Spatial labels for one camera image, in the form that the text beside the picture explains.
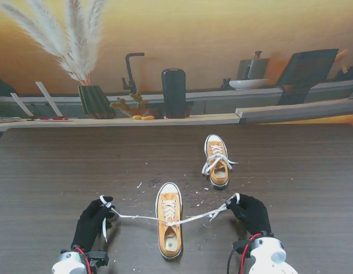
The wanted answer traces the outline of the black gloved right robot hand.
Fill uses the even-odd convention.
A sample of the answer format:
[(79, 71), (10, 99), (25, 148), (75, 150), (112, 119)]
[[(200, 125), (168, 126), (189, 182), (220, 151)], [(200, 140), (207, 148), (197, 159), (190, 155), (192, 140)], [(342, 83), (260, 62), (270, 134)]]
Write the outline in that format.
[(261, 232), (272, 234), (267, 208), (255, 197), (235, 194), (226, 201), (226, 207), (243, 223), (251, 235)]

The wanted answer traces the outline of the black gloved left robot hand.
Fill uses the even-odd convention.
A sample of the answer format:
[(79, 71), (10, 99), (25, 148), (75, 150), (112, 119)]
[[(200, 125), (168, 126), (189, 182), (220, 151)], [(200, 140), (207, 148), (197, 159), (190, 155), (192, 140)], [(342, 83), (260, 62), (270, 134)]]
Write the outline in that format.
[(84, 252), (90, 251), (102, 230), (103, 220), (115, 216), (111, 211), (115, 208), (111, 205), (113, 197), (104, 196), (103, 199), (106, 204), (103, 204), (101, 199), (93, 200), (80, 215), (71, 243), (72, 250), (80, 248)]

